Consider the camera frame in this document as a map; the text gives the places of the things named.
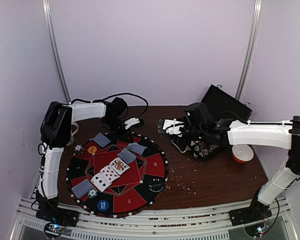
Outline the dealt playing card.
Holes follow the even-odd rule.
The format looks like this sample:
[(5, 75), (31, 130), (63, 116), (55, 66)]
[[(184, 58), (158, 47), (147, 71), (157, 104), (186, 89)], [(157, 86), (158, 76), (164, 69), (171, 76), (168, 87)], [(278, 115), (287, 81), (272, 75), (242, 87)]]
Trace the dealt playing card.
[(89, 182), (81, 182), (80, 184), (77, 184), (76, 186), (72, 187), (71, 190), (77, 198), (81, 198), (92, 188), (93, 187)]
[(94, 187), (91, 182), (88, 179), (85, 179), (84, 181), (74, 186), (71, 190), (75, 195), (84, 195), (93, 188)]
[(106, 145), (108, 145), (111, 142), (111, 140), (108, 139), (101, 132), (99, 132), (92, 140), (94, 142), (96, 142), (102, 148), (105, 147)]
[(101, 148), (104, 148), (106, 145), (111, 143), (111, 140), (103, 135), (97, 136), (95, 141)]

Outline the orange big blind button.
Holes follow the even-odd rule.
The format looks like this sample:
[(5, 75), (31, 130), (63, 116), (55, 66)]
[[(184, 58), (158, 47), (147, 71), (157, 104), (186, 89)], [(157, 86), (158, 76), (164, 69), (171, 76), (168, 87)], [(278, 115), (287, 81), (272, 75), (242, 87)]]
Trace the orange big blind button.
[(95, 154), (96, 152), (98, 151), (98, 148), (96, 146), (90, 146), (88, 149), (87, 149), (87, 152), (89, 154)]

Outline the poker chip stack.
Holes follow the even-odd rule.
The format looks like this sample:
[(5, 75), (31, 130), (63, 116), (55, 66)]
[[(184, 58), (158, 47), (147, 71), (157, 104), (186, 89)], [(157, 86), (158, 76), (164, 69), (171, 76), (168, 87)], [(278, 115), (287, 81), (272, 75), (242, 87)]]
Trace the poker chip stack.
[(75, 147), (74, 147), (74, 153), (76, 155), (82, 155), (84, 153), (84, 147), (81, 145), (81, 144), (77, 144)]
[(92, 188), (88, 191), (88, 197), (90, 199), (95, 198), (98, 195), (98, 191), (95, 188)]

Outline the clear dealer button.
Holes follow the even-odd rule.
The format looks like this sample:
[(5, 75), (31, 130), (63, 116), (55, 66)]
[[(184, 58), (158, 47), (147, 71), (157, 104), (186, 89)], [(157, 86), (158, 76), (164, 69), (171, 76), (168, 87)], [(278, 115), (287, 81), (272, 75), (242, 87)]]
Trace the clear dealer button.
[(159, 178), (154, 178), (150, 180), (148, 184), (148, 188), (153, 193), (160, 193), (164, 190), (165, 184), (164, 182)]

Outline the blue small blind button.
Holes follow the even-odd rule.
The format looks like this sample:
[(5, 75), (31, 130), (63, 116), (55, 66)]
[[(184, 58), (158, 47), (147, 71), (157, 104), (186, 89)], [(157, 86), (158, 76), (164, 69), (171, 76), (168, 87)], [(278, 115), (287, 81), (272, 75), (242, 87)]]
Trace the blue small blind button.
[(104, 212), (104, 211), (107, 211), (110, 207), (110, 204), (107, 200), (100, 200), (98, 203), (97, 203), (97, 209), (100, 211), (100, 212)]

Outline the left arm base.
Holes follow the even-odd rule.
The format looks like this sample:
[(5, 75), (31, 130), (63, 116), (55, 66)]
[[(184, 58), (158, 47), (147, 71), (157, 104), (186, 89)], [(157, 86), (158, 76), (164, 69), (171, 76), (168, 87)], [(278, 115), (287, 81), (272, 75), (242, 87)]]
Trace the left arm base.
[(80, 213), (75, 210), (40, 205), (36, 217), (61, 226), (76, 227)]

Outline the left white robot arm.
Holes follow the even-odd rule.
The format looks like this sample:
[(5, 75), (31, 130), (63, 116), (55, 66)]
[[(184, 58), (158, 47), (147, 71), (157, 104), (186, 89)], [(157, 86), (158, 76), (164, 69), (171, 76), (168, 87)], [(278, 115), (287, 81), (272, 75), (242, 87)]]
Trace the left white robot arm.
[(72, 124), (88, 119), (102, 119), (111, 131), (125, 136), (129, 131), (120, 119), (128, 105), (120, 97), (113, 101), (92, 101), (88, 103), (50, 103), (40, 127), (44, 146), (39, 172), (41, 174), (39, 193), (48, 200), (58, 196), (59, 166), (64, 147), (71, 138)]

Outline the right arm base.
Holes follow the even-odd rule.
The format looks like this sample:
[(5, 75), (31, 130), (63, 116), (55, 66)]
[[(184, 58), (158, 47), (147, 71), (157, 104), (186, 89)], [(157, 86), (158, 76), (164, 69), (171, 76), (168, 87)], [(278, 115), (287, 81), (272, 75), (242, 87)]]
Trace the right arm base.
[(234, 209), (229, 212), (229, 217), (232, 226), (245, 225), (260, 221), (264, 219), (264, 216), (271, 217), (272, 212), (269, 207), (244, 207)]

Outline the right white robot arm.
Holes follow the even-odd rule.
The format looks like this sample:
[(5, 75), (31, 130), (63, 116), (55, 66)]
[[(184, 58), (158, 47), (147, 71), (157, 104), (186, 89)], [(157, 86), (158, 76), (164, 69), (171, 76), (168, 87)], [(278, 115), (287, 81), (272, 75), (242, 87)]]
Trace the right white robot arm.
[(255, 203), (247, 208), (249, 220), (258, 220), (266, 212), (265, 206), (300, 177), (300, 116), (291, 120), (253, 122), (235, 115), (213, 121), (203, 102), (186, 106), (184, 113), (186, 123), (181, 132), (191, 141), (217, 146), (267, 146), (288, 151), (286, 163), (260, 188)]

